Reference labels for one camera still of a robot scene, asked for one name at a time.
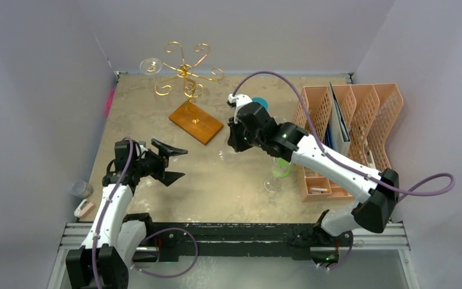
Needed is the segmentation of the green plastic goblet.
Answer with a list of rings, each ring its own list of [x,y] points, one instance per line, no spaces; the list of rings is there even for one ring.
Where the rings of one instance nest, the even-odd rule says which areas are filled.
[[[291,173],[292,163],[282,158],[274,158],[272,173],[277,178],[285,178]]]

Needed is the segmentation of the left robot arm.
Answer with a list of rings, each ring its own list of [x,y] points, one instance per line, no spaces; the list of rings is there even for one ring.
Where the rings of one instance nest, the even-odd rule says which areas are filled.
[[[169,172],[170,157],[186,155],[186,149],[156,139],[151,144],[124,138],[114,145],[114,159],[102,178],[102,198],[90,232],[78,249],[68,251],[66,269],[72,288],[127,288],[132,257],[137,246],[155,240],[147,225],[148,214],[128,215],[126,210],[142,178],[151,176],[169,186],[184,174]]]

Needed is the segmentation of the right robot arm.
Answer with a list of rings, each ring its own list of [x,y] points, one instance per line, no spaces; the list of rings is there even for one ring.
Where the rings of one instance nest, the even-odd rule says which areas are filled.
[[[382,233],[398,203],[399,175],[392,169],[378,170],[363,166],[326,146],[320,148],[316,138],[305,129],[291,123],[276,123],[267,110],[249,98],[228,101],[235,109],[229,119],[228,140],[235,152],[259,147],[268,155],[284,159],[338,184],[356,202],[341,210],[323,214],[313,236],[328,245],[338,235],[355,228]]]

